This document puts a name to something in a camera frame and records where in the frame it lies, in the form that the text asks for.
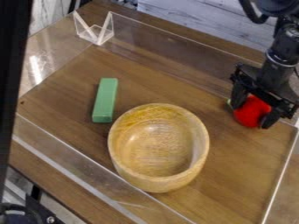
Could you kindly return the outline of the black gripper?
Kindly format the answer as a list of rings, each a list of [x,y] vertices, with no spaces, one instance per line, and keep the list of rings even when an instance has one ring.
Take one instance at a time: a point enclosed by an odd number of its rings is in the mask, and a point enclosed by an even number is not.
[[[230,105],[238,109],[249,95],[257,96],[265,101],[273,110],[264,116],[261,120],[261,128],[269,129],[277,121],[284,118],[292,119],[299,109],[299,94],[292,89],[289,83],[285,83],[280,88],[272,89],[262,84],[258,78],[261,68],[238,63],[237,70],[231,74],[233,91]]]

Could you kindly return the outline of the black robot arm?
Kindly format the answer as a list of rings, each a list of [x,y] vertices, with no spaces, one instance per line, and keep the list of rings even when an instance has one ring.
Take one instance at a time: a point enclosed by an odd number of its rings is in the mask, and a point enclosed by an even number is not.
[[[293,119],[299,109],[299,94],[290,85],[293,74],[299,78],[299,0],[238,1],[255,24],[277,18],[274,43],[266,50],[262,67],[238,63],[230,76],[230,106],[242,109],[255,96],[270,107],[257,119],[257,125],[269,129],[281,118]]]

